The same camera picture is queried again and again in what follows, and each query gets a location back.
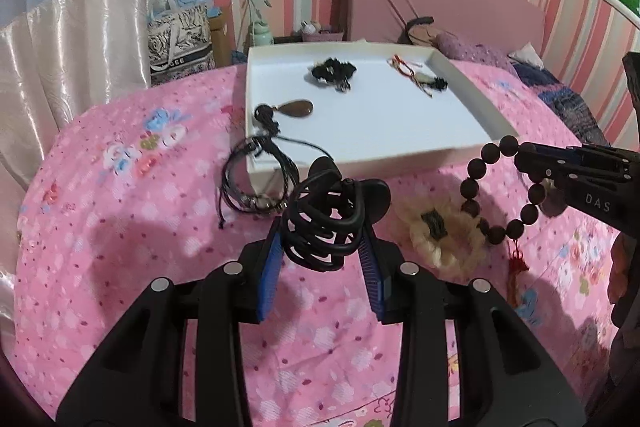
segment curtain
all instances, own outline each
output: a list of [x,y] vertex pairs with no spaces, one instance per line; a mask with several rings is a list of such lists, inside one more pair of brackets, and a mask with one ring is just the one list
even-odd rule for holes
[[0,0],[0,340],[11,336],[24,190],[61,128],[150,85],[153,1]]

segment bed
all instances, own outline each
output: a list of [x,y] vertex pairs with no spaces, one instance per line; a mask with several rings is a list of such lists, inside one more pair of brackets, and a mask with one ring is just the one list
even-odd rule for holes
[[[494,3],[501,9],[492,9]],[[501,49],[542,44],[543,14],[523,0],[351,0],[351,39],[395,41],[407,20],[433,15]],[[370,21],[376,14],[376,24]],[[365,25],[358,21],[369,19]],[[510,120],[522,140],[556,146],[577,138],[534,92],[503,70],[456,66]],[[216,183],[230,144],[242,134],[245,68],[190,76],[92,108],[56,138],[20,210],[15,287],[16,344],[10,357],[37,402],[54,415],[95,346],[150,280],[204,277],[266,236],[270,220],[215,222]],[[462,202],[466,166],[442,166],[387,180],[394,201],[415,194]],[[528,183],[502,161],[482,179],[479,203],[505,224],[526,201]],[[390,212],[376,233],[411,244]],[[518,280],[516,311],[579,396],[606,373],[614,334],[606,286],[614,231],[568,209],[527,229],[530,270]],[[486,252],[473,277],[506,291],[506,246]],[[255,426],[383,427],[395,396],[401,328],[382,327],[368,309],[357,259],[334,274],[286,262],[274,311],[243,327],[242,355]],[[184,368],[186,415],[193,414],[193,337]],[[459,415],[455,339],[449,342],[450,417]]]

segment blue gripper pad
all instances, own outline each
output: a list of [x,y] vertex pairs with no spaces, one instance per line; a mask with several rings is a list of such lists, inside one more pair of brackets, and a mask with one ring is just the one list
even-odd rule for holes
[[260,283],[258,284],[257,315],[260,322],[267,318],[273,306],[283,255],[284,250],[280,242],[280,232],[276,232],[269,248],[267,260],[264,262]]
[[360,257],[360,266],[362,266],[362,275],[364,276],[367,295],[369,295],[371,311],[376,314],[379,321],[382,321],[385,311],[382,277],[380,276],[376,258],[373,255],[371,241],[366,232],[362,234],[362,239],[358,245],[358,256]]

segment metal screw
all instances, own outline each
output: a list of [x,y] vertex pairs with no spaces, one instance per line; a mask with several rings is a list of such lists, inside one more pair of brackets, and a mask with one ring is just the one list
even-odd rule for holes
[[165,277],[158,277],[151,282],[151,289],[154,292],[163,292],[167,288],[169,288],[169,279]]
[[402,263],[400,271],[405,275],[416,275],[420,271],[420,267],[415,263]]
[[225,264],[223,270],[227,275],[238,275],[242,271],[242,265],[238,261],[231,261]]
[[487,293],[491,289],[491,283],[486,279],[476,279],[473,282],[474,290],[480,293]]

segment pillow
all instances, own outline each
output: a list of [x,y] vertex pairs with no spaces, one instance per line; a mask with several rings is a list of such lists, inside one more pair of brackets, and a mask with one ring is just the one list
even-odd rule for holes
[[490,46],[469,44],[451,33],[442,32],[436,37],[436,47],[451,60],[464,60],[494,66],[511,73],[516,78],[518,77],[509,57]]
[[524,46],[521,50],[510,53],[509,58],[512,58],[516,62],[521,64],[528,64],[529,66],[533,66],[538,70],[542,70],[545,67],[545,63],[542,61],[542,58],[538,57],[535,49],[531,42],[528,42],[526,46]]

